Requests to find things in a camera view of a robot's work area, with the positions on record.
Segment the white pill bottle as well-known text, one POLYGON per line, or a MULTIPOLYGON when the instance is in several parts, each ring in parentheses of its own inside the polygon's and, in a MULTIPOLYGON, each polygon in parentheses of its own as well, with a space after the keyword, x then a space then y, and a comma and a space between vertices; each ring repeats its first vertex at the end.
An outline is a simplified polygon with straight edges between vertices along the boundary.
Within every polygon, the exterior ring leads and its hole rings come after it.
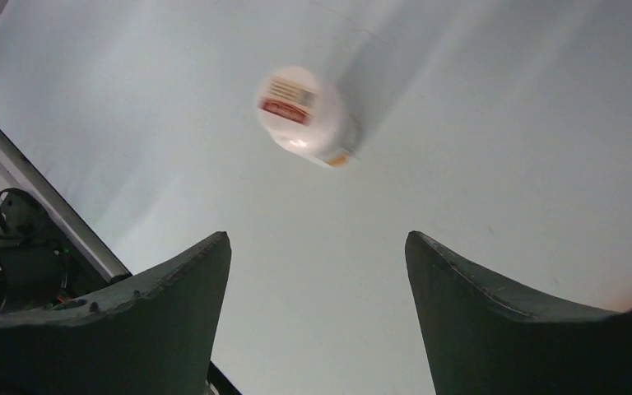
POLYGON ((360 128, 337 88, 309 69, 287 66, 262 83, 258 122, 284 150, 326 168, 346 165, 360 128))

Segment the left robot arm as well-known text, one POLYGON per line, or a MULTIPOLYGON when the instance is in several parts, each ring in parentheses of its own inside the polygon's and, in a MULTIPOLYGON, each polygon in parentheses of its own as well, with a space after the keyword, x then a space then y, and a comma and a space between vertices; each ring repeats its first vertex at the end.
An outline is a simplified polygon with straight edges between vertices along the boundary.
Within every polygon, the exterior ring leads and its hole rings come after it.
POLYGON ((0 314, 56 308, 130 276, 105 279, 38 200, 0 191, 0 314))

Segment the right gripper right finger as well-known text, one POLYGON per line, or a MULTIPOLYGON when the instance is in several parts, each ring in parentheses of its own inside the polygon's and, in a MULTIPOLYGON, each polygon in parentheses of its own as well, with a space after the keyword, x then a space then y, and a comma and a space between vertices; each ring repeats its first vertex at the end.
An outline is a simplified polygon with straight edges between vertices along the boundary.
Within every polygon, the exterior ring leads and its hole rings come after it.
POLYGON ((420 231, 405 259, 438 394, 632 394, 632 309, 549 295, 420 231))

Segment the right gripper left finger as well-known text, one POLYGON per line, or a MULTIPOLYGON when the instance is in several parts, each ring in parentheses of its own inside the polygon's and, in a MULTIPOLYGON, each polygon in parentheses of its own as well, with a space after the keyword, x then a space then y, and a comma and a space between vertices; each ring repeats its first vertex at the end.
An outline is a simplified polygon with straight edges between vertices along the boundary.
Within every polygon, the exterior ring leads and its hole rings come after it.
POLYGON ((202 394, 230 274, 218 231, 51 309, 0 314, 0 394, 202 394))

